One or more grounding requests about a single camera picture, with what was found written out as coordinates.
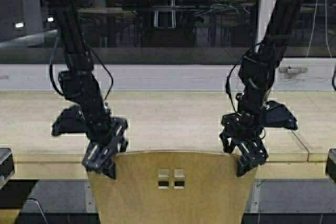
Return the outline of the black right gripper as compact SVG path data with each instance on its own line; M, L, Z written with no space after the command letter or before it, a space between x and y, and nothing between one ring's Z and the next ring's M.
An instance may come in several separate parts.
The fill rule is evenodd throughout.
M231 154L235 148L241 152L237 161L237 177L265 164L269 155L260 137L262 127L245 122L244 117L238 113L223 115L221 124L223 131L219 137L223 152Z

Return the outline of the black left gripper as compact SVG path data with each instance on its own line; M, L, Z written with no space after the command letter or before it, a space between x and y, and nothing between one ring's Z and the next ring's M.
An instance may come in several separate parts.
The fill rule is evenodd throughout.
M82 165L87 172L104 174L111 179L116 179L116 164L112 157L117 153L126 152L129 142L124 137L124 132L127 128L126 119L112 117L111 130L104 136L103 142L89 142L82 160Z

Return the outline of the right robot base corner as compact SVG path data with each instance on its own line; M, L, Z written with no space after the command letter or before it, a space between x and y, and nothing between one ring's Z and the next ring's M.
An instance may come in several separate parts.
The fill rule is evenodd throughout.
M328 152L326 167L325 167L326 175L335 183L336 182L336 174L335 174L335 148L332 148Z

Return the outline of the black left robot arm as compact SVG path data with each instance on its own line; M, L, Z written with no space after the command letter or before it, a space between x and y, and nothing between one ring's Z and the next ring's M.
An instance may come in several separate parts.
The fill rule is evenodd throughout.
M82 160L86 171L116 179L113 156L125 152L128 141L124 132L126 119L112 117L102 98L100 86L93 74L94 54L86 43L80 26L76 0L42 0L56 23L64 48L67 70L58 74L58 93L73 106L64 109L52 125L52 136L84 133L89 144Z

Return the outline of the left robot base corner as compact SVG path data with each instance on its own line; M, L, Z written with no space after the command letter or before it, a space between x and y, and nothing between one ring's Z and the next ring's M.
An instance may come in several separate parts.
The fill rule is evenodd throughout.
M1 148L1 186L15 174L13 153L10 148Z

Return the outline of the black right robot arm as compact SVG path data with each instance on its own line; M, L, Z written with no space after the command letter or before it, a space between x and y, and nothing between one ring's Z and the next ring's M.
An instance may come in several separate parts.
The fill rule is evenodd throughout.
M268 97L303 2L276 0L263 39L237 62L244 90L236 95L237 105L233 106L233 113L223 115L223 131L219 135L225 153L232 153L236 148L241 152L237 160L237 177L267 161L269 155L261 138L263 131L267 128L298 129L297 119L290 110Z

